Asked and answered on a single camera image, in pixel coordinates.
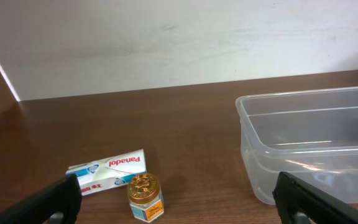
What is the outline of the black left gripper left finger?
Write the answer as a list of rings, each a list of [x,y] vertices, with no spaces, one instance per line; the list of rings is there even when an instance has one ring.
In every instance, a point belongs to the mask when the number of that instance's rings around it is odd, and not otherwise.
[[[75,174],[69,174],[48,187],[0,212],[3,223],[44,223],[59,213],[59,223],[75,223],[82,201]]]

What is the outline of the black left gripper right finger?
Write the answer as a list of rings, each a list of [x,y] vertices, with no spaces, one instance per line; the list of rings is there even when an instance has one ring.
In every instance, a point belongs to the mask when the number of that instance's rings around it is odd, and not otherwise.
[[[358,224],[358,209],[288,172],[280,172],[273,198],[282,223]]]

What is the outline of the clear plastic container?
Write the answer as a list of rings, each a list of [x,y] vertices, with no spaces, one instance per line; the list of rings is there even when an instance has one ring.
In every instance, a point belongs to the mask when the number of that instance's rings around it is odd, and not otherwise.
[[[280,172],[358,203],[358,86],[236,100],[241,156],[255,196],[274,204]]]

